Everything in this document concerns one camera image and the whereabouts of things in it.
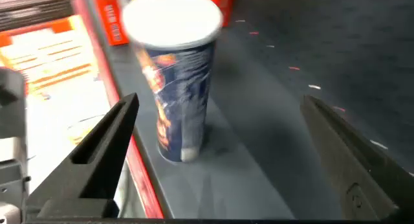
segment red box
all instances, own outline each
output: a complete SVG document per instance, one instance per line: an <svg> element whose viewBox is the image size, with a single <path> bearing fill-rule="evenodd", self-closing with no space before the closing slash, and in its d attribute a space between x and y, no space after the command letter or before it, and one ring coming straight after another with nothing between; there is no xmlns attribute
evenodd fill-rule
<svg viewBox="0 0 414 224"><path fill-rule="evenodd" d="M95 6L109 44L113 46L129 43L128 37L122 28L118 0L95 0Z"/></svg>
<svg viewBox="0 0 414 224"><path fill-rule="evenodd" d="M232 13L234 0L212 0L221 10L223 14L223 26L227 27L230 22L230 14Z"/></svg>

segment black plastic part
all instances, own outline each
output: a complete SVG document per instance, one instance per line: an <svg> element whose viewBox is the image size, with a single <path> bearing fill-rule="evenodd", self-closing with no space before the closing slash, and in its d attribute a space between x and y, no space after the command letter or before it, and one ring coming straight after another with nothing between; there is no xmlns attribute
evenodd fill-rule
<svg viewBox="0 0 414 224"><path fill-rule="evenodd" d="M138 107L137 95L128 95L104 116L29 196L27 221L118 215L113 197Z"/></svg>
<svg viewBox="0 0 414 224"><path fill-rule="evenodd" d="M321 100L301 110L347 219L413 220L414 177Z"/></svg>
<svg viewBox="0 0 414 224"><path fill-rule="evenodd" d="M73 15L71 0L0 0L0 31Z"/></svg>
<svg viewBox="0 0 414 224"><path fill-rule="evenodd" d="M313 223L288 220L228 220L228 219L39 219L30 224L271 224L271 223ZM321 221L320 223L367 223L362 221Z"/></svg>

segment printed label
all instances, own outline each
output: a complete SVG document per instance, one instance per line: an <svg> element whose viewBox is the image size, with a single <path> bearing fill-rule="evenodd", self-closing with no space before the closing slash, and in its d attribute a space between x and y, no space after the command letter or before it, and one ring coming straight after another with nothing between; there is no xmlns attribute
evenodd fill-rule
<svg viewBox="0 0 414 224"><path fill-rule="evenodd" d="M135 54L157 104L160 152L171 161L187 161L198 155L213 50L214 43L175 51L135 46Z"/></svg>

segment red packaging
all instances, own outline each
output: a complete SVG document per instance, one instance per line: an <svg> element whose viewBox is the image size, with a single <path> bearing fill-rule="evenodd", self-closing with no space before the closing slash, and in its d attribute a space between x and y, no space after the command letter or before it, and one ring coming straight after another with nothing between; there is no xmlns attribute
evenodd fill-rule
<svg viewBox="0 0 414 224"><path fill-rule="evenodd" d="M230 22L230 14L232 13L234 0L212 0L221 10L223 14L223 26L227 27Z"/></svg>
<svg viewBox="0 0 414 224"><path fill-rule="evenodd" d="M128 37L121 24L118 0L95 0L102 25L110 45L129 43Z"/></svg>

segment paper cup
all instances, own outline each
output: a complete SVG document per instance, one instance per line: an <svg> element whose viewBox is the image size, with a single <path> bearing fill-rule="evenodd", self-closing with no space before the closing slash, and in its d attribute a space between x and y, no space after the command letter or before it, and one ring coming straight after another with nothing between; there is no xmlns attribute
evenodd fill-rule
<svg viewBox="0 0 414 224"><path fill-rule="evenodd" d="M195 159L221 11L210 0L132 0L122 19L155 97L161 155L174 162Z"/></svg>

